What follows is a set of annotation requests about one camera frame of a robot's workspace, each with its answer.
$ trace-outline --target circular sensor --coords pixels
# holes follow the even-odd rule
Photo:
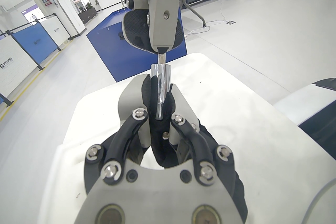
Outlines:
[[[199,206],[192,215],[192,224],[221,224],[219,214],[208,205]]]
[[[125,224],[125,214],[118,205],[107,205],[97,215],[96,224]]]

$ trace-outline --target joyson logo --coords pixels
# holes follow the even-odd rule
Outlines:
[[[9,59],[7,59],[6,61],[4,61],[3,63],[0,64],[0,68],[1,69],[5,68],[12,61],[13,61],[13,59],[10,57]]]

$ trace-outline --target white floor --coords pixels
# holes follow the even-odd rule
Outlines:
[[[336,76],[336,0],[212,0],[194,8],[206,21],[223,20],[221,4],[236,23],[188,35],[189,53],[205,54],[271,104]],[[77,102],[115,82],[85,34],[116,9],[100,12],[0,122],[0,223],[36,223],[54,151]],[[182,22],[186,33],[201,27],[188,10]]]

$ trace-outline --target white table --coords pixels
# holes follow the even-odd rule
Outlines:
[[[314,196],[336,178],[336,161],[292,121],[204,55],[191,54],[170,64],[172,82],[201,123],[219,144],[233,150],[245,186],[247,223],[301,224]],[[85,152],[118,130],[118,98],[130,80],[91,93],[78,103],[54,159],[39,223],[72,224],[75,220],[86,197]],[[157,168],[152,153],[146,153],[144,164]],[[308,223],[335,223],[336,195],[330,192],[313,211],[314,221]]]

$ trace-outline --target potted plant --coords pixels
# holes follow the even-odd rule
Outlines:
[[[93,6],[92,6],[92,4],[91,3],[87,3],[87,5],[85,6],[85,8],[87,9],[87,10],[89,10],[90,8],[93,8]]]

